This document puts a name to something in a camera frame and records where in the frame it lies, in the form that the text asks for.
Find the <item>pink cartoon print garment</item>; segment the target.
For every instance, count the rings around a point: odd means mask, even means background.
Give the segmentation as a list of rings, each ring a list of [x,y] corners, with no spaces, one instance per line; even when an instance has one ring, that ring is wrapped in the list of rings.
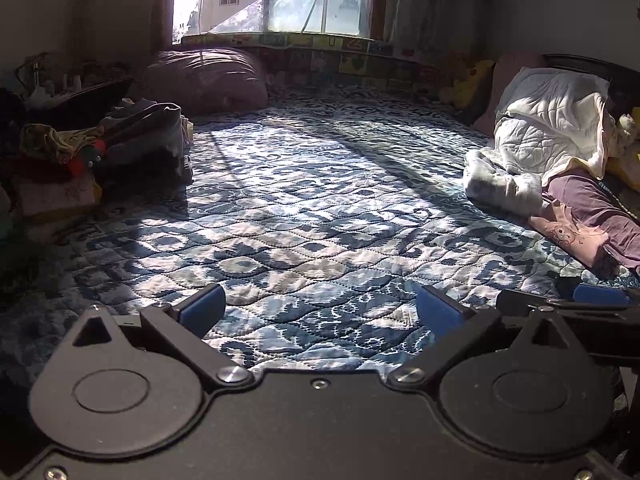
[[[540,214],[528,218],[528,224],[590,270],[614,263],[608,253],[608,234],[577,220],[572,208],[558,200],[545,203]]]

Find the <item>purple garment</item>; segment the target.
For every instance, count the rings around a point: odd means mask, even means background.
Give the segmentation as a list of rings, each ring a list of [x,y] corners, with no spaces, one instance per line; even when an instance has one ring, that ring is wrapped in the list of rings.
[[[569,206],[575,220],[608,234],[608,254],[639,273],[639,223],[614,204],[588,171],[576,168],[559,174],[549,180],[546,191]]]

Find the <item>yellow cartoon cushion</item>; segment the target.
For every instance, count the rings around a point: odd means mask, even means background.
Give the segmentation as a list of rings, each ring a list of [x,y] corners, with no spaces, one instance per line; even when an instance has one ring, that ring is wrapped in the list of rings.
[[[639,107],[623,114],[616,126],[618,147],[608,159],[606,171],[639,191]]]

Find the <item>blue white quilted bedspread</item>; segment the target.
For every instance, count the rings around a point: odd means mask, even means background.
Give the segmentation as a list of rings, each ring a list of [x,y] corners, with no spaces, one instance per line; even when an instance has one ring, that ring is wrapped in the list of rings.
[[[427,346],[414,298],[469,307],[501,289],[554,295],[593,274],[462,188],[483,138],[440,106],[363,93],[280,94],[201,118],[179,183],[152,155],[100,173],[100,206],[41,245],[1,249],[1,374],[29,385],[92,304],[129,314],[209,284],[227,297],[212,347],[243,365],[389,370]]]

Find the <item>white quilted blanket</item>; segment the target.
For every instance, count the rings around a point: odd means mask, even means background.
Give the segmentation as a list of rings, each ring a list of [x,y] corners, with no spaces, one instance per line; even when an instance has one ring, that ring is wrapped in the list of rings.
[[[607,98],[598,76],[523,68],[496,107],[494,150],[507,170],[536,174],[542,184],[576,167],[602,179],[613,129]]]

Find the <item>red plush toy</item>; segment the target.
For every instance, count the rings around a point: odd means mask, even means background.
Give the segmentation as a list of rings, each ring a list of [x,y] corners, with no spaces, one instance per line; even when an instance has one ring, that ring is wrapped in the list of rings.
[[[98,139],[83,146],[66,164],[70,175],[74,178],[82,177],[96,166],[106,153],[106,144]]]

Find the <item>olive yellow cloth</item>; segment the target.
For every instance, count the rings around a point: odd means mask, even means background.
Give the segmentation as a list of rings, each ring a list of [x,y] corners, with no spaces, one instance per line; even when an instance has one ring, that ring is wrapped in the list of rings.
[[[29,124],[20,135],[20,151],[27,157],[66,164],[79,151],[100,140],[105,129],[102,126],[58,131],[48,125]]]

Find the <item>yellow plush toy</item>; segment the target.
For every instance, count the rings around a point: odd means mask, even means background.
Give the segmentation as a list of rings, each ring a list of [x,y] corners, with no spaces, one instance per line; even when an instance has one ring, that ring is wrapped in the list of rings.
[[[478,61],[466,71],[462,79],[456,79],[451,86],[439,90],[440,102],[452,105],[457,110],[467,108],[494,66],[493,60]]]

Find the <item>mauve rolled duvet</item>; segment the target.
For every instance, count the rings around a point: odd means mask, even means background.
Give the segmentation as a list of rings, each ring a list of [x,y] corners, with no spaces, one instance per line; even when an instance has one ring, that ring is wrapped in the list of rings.
[[[162,51],[136,79],[140,96],[174,103],[188,116],[250,112],[268,105],[264,69],[240,50]]]

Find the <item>colourful alphabet foam mat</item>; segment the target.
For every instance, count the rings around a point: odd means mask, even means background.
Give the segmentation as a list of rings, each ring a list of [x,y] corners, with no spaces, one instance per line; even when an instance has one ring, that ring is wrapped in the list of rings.
[[[439,92],[442,70],[422,53],[385,42],[311,32],[222,32],[185,36],[186,49],[231,48],[253,55],[273,78],[295,87],[337,86]]]

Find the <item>grey window curtain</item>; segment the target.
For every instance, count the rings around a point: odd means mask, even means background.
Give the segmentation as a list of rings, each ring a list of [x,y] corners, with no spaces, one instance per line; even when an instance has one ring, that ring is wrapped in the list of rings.
[[[383,40],[433,58],[485,49],[492,0],[386,0]]]

